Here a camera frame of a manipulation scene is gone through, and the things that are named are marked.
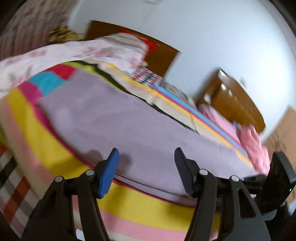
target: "blue stripe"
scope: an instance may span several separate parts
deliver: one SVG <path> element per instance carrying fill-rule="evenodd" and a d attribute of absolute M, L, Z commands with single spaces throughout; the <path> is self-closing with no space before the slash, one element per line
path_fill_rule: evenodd
<path fill-rule="evenodd" d="M 219 127 L 217 127 L 212 121 L 210 121 L 208 118 L 203 116 L 203 114 L 199 113 L 196 109 L 194 109 L 189 104 L 185 103 L 181 99 L 179 99 L 177 96 L 173 95 L 172 93 L 168 92 L 164 88 L 158 86 L 158 85 L 152 85 L 151 88 L 157 89 L 159 92 L 162 92 L 163 94 L 167 95 L 174 101 L 176 101 L 178 104 L 182 105 L 185 109 L 188 111 L 191 111 L 192 114 L 196 115 L 198 118 L 200 118 L 202 121 L 204 121 L 206 124 L 208 124 L 210 127 L 212 127 L 217 133 L 222 135 L 227 141 L 229 141 L 236 149 L 238 149 L 242 154 L 244 154 L 246 157 L 248 156 L 248 153 L 244 148 L 242 148 L 239 144 L 237 144 L 228 134 L 226 134 L 223 130 L 221 130 Z"/>
<path fill-rule="evenodd" d="M 55 88 L 66 83 L 63 79 L 53 72 L 41 72 L 29 79 L 33 85 L 37 86 L 39 91 L 45 96 L 51 93 Z"/>

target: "red object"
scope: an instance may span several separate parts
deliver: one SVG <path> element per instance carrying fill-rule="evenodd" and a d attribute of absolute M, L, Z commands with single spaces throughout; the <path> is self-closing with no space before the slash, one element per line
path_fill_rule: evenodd
<path fill-rule="evenodd" d="M 154 43 L 153 41 L 148 40 L 148 39 L 146 39 L 146 38 L 144 38 L 144 37 L 141 37 L 141 36 L 139 36 L 137 33 L 134 33 L 133 31 L 131 31 L 131 30 L 129 30 L 129 29 L 121 28 L 121 29 L 119 30 L 119 33 L 131 34 L 131 35 L 137 37 L 139 40 L 141 40 L 143 43 L 145 43 L 145 44 L 148 46 L 148 52 L 149 52 L 149 51 L 152 51 L 152 50 L 154 50 L 154 49 L 156 49 L 157 46 L 158 46 L 158 44 Z"/>
<path fill-rule="evenodd" d="M 65 65 L 58 64 L 56 66 L 50 67 L 43 72 L 54 72 L 57 76 L 61 77 L 63 80 L 68 80 L 69 77 L 76 71 L 77 69 Z"/>

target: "wooden furniture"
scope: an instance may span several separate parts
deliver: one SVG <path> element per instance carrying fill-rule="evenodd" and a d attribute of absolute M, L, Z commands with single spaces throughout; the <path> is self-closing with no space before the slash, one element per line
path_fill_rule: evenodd
<path fill-rule="evenodd" d="M 213 106 L 230 122 L 253 124 L 258 133 L 265 128 L 263 117 L 254 102 L 240 84 L 221 69 L 201 92 L 195 104 Z"/>
<path fill-rule="evenodd" d="M 282 151 L 288 157 L 293 169 L 296 171 L 296 111 L 288 106 L 285 113 L 278 122 L 276 128 L 264 142 L 269 158 L 271 159 L 273 152 Z M 286 199 L 287 203 L 291 203 L 296 198 L 296 188 L 290 193 Z"/>
<path fill-rule="evenodd" d="M 165 73 L 167 72 L 168 68 L 170 67 L 172 61 L 174 60 L 176 55 L 179 53 L 179 51 L 157 39 L 154 39 L 150 36 L 134 31 L 132 29 L 124 28 L 115 24 L 92 21 L 86 33 L 85 40 L 92 40 L 92 39 L 107 36 L 110 34 L 115 34 L 120 32 L 120 30 L 122 29 L 130 30 L 136 33 L 137 35 L 143 38 L 146 38 L 148 40 L 151 40 L 152 42 L 158 45 L 156 49 L 150 51 L 146 55 L 146 58 L 144 59 L 144 61 L 148 63 L 147 68 L 149 70 L 151 70 L 152 72 L 156 73 L 161 77 L 164 77 Z"/>

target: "white wall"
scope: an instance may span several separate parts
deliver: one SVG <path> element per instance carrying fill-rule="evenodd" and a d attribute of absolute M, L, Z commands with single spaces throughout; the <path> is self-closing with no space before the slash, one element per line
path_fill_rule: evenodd
<path fill-rule="evenodd" d="M 296 63 L 289 45 L 257 0 L 81 0 L 70 27 L 88 20 L 125 26 L 159 39 L 182 54 L 166 75 L 192 93 L 217 67 L 247 84 L 266 123 L 265 137 L 288 104 L 296 104 Z"/>
<path fill-rule="evenodd" d="M 289 25 L 281 15 L 281 13 L 276 9 L 276 7 L 268 0 L 259 0 L 259 2 L 267 9 L 270 15 L 273 17 L 277 25 L 279 26 L 281 32 L 283 33 L 291 51 L 296 60 L 296 37 L 290 29 Z M 294 95 L 295 100 L 291 105 L 296 109 L 296 94 Z"/>

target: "wooden headboard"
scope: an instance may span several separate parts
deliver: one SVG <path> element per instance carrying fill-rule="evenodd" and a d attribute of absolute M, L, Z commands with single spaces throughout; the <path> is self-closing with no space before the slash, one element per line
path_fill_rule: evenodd
<path fill-rule="evenodd" d="M 146 55 L 146 58 L 144 60 L 148 63 L 147 68 L 149 70 L 161 77 L 164 77 L 165 73 L 167 72 L 168 68 L 170 67 L 172 61 L 179 53 L 179 51 L 157 39 L 115 24 L 91 21 L 91 24 L 86 33 L 85 40 L 93 40 L 99 37 L 115 34 L 118 33 L 121 29 L 130 30 L 141 37 L 153 41 L 155 44 L 158 45 L 156 49 L 150 51 Z"/>
<path fill-rule="evenodd" d="M 230 122 L 253 124 L 258 133 L 264 130 L 263 117 L 254 102 L 240 84 L 223 70 L 218 71 L 199 96 L 196 105 L 209 104 Z"/>

